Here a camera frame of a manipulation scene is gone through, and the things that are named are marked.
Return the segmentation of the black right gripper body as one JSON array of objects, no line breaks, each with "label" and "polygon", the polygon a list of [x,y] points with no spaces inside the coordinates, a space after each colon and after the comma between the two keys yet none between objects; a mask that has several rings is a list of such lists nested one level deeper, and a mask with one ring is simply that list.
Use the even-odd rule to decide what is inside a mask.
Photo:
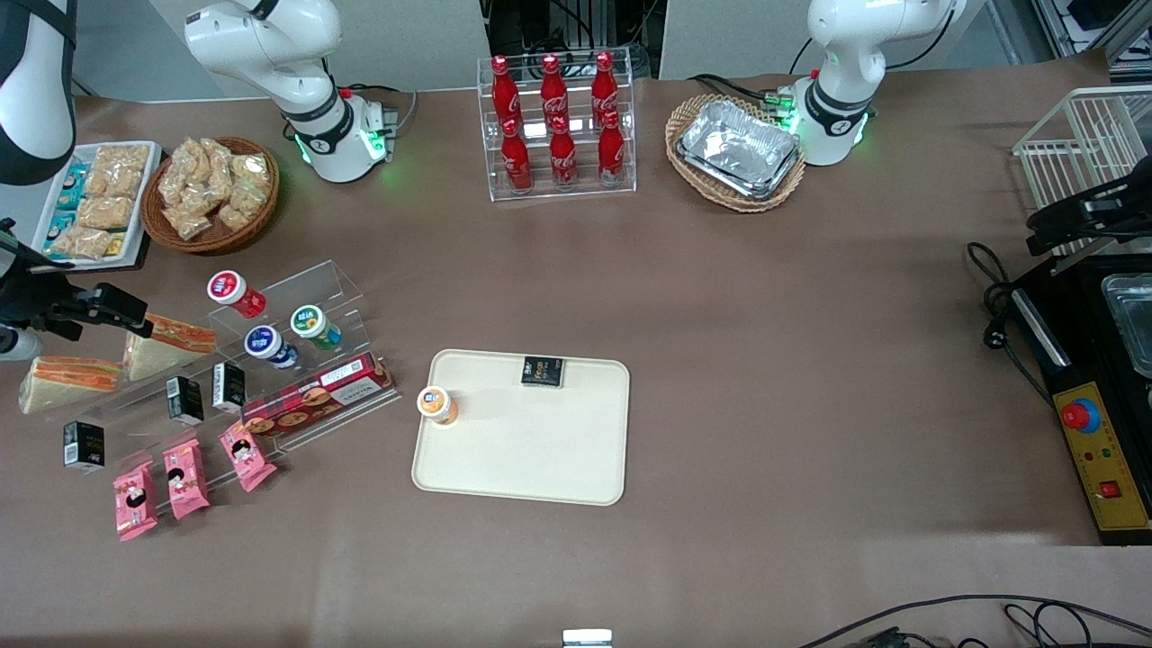
[{"label": "black right gripper body", "polygon": [[6,327],[41,329],[41,312],[86,312],[83,291],[75,287],[67,272],[69,262],[50,261],[14,238],[13,219],[1,221],[3,279],[1,279],[1,321]]}]

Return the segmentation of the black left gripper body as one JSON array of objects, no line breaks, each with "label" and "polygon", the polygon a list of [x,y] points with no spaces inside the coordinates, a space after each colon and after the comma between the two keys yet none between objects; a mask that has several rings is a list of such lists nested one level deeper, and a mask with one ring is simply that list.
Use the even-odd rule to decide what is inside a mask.
[{"label": "black left gripper body", "polygon": [[1151,235],[1151,173],[1132,169],[1076,197],[1084,238],[1136,239]]}]

